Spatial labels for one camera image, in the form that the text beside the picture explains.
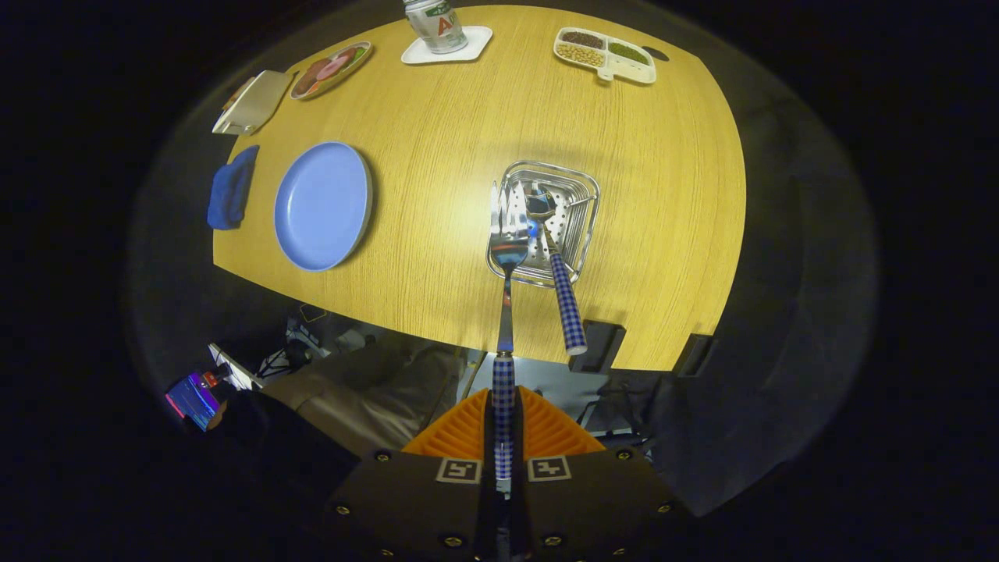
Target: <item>smartphone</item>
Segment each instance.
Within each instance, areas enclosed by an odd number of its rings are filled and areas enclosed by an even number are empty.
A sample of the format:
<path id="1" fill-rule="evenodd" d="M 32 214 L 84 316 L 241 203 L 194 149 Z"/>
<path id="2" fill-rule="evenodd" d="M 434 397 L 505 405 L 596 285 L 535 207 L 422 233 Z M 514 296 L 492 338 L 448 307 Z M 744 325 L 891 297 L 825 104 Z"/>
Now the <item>smartphone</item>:
<path id="1" fill-rule="evenodd" d="M 208 422 L 219 411 L 219 401 L 212 395 L 209 382 L 198 373 L 181 379 L 166 396 L 182 419 L 191 418 L 202 431 L 208 430 Z"/>

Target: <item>round plate with food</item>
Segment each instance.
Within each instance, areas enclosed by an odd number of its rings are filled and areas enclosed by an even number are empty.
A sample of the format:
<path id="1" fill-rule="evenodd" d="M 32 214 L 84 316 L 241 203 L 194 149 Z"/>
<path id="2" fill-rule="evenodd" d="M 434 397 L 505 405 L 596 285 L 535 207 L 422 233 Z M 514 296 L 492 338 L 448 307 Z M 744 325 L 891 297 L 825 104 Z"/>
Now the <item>round plate with food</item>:
<path id="1" fill-rule="evenodd" d="M 370 41 L 361 41 L 315 61 L 292 87 L 291 98 L 309 99 L 329 90 L 357 70 L 368 58 L 371 50 Z"/>

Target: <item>pink food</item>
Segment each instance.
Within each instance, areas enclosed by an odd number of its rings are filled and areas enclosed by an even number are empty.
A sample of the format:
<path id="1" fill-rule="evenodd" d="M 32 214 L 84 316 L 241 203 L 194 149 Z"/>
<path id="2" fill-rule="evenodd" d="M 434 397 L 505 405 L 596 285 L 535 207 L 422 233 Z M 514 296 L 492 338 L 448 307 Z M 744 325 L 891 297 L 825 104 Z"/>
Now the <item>pink food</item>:
<path id="1" fill-rule="evenodd" d="M 333 62 L 323 67 L 323 70 L 319 71 L 319 74 L 316 75 L 316 80 L 326 80 L 327 78 L 333 76 L 338 70 L 343 68 L 345 64 L 350 62 L 351 58 L 352 57 L 348 56 L 347 53 L 344 53 L 333 59 Z"/>

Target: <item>dark background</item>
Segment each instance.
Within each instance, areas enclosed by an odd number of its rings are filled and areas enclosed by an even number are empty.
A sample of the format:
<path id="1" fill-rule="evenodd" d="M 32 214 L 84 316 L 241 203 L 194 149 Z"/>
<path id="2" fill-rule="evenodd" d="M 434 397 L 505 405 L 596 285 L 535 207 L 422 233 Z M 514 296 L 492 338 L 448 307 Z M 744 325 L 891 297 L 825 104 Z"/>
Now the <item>dark background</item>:
<path id="1" fill-rule="evenodd" d="M 995 8 L 665 6 L 760 61 L 823 118 L 868 190 L 884 264 L 876 339 L 840 414 L 800 459 L 699 521 L 673 555 L 985 557 L 987 533 L 997 531 L 995 517 L 984 518 L 996 467 L 985 337 L 995 329 L 979 294 L 995 252 L 976 244 L 987 240 L 977 219 L 989 210 L 988 187 L 999 185 L 986 160 L 996 148 L 987 107 L 996 99 Z M 3 115 L 14 149 L 5 183 L 17 282 L 8 297 L 14 472 L 5 496 L 20 500 L 8 515 L 18 558 L 308 551 L 191 458 L 134 376 L 117 295 L 131 197 L 171 124 L 241 52 L 334 8 L 3 8 L 16 98 Z"/>

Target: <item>gray pants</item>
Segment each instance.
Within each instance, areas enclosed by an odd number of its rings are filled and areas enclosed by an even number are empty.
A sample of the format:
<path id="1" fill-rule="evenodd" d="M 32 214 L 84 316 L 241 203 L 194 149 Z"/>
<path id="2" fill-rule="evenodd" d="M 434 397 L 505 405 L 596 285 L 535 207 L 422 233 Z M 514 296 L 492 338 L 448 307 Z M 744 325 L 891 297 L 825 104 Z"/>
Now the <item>gray pants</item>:
<path id="1" fill-rule="evenodd" d="M 409 361 L 418 342 L 391 333 L 363 349 L 311 363 L 263 392 L 356 455 L 402 449 L 455 406 L 465 364 L 456 348 L 439 345 Z"/>

